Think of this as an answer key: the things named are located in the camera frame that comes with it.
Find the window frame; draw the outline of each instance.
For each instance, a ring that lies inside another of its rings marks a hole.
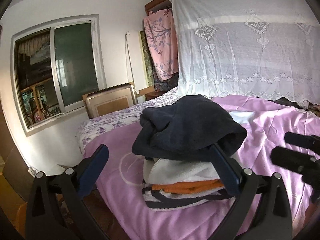
[[[100,36],[99,36],[99,33],[100,33],[99,15],[81,15],[81,16],[60,18],[57,20],[52,20],[39,25],[35,25],[31,28],[23,30],[15,34],[14,36],[12,36],[11,60],[10,60],[12,91],[13,91],[13,97],[14,97],[15,106],[19,115],[19,119],[26,136],[35,134],[49,126],[56,124],[59,121],[64,120],[65,118],[62,118],[62,117],[73,116],[75,112],[81,112],[81,113],[84,112],[85,108],[84,108],[84,102],[82,100],[68,106],[65,106],[63,103],[59,81],[58,81],[58,75],[57,75],[57,66],[56,66],[56,60],[55,60],[55,45],[54,45],[55,29],[65,27],[65,26],[82,24],[82,23],[91,23],[92,53],[93,53],[93,62],[94,62],[98,88],[99,90],[105,89],[107,88],[107,84],[106,84],[106,77],[105,77],[105,72],[104,72],[104,67],[102,62],[102,52],[101,52],[101,44],[100,44]],[[42,120],[36,125],[28,127],[27,121],[24,117],[23,102],[22,102],[19,87],[18,87],[19,83],[18,83],[18,75],[16,70],[15,45],[16,45],[16,41],[30,34],[33,34],[45,29],[50,29],[51,71],[52,71],[52,78],[53,78],[53,83],[55,87],[55,92],[57,95],[58,103],[60,105],[61,113],[55,116],[49,117],[45,120]]]

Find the pink blanket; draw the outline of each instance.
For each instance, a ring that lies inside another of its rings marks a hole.
[[[160,80],[167,80],[178,72],[178,42],[172,9],[147,16],[144,29],[157,76]]]
[[[277,146],[299,150],[316,157],[311,151],[286,145],[287,131],[320,135],[320,119],[293,107],[277,105],[260,98],[228,95],[213,98],[227,111],[254,111],[254,119],[243,126],[248,136],[238,151],[241,162],[256,174],[270,176],[279,172],[288,192],[293,234],[303,225],[305,210],[309,205],[311,187],[301,181],[301,176],[274,166],[269,155]],[[110,157],[97,180],[97,187],[106,204],[132,240],[206,240],[214,232],[233,203],[231,200],[212,201],[183,210],[154,212],[150,210],[141,193],[143,179],[142,157],[132,154],[132,144],[140,132],[138,122],[115,128],[92,140],[85,148],[89,157],[102,143],[108,146]],[[252,220],[259,197],[256,196],[251,210],[239,233],[244,232]]]

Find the folded clothes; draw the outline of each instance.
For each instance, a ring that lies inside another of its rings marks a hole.
[[[246,129],[226,110],[201,95],[146,108],[140,124],[132,152],[148,158],[210,162],[214,154],[211,145],[218,144],[230,157],[247,136]]]
[[[158,159],[144,160],[143,178],[150,184],[165,185],[219,179],[219,175],[212,163]]]
[[[169,185],[153,184],[153,190],[163,190],[166,193],[175,194],[194,194],[218,187],[223,187],[223,183],[220,179],[196,181],[196,182],[178,182]]]
[[[163,190],[153,190],[152,185],[148,183],[143,184],[142,195],[147,206],[154,211],[183,209],[211,200],[232,198],[232,196],[228,195],[224,187],[217,187],[193,194],[175,194],[166,193]]]

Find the dark cloth on bed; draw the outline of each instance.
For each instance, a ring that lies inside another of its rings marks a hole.
[[[140,124],[132,152],[149,158],[210,162],[212,144],[217,143],[229,157],[247,136],[226,110],[201,95],[146,108]]]

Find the window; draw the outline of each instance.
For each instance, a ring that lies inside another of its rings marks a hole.
[[[82,95],[106,88],[96,20],[52,22],[13,37],[15,84],[25,131],[83,107]]]

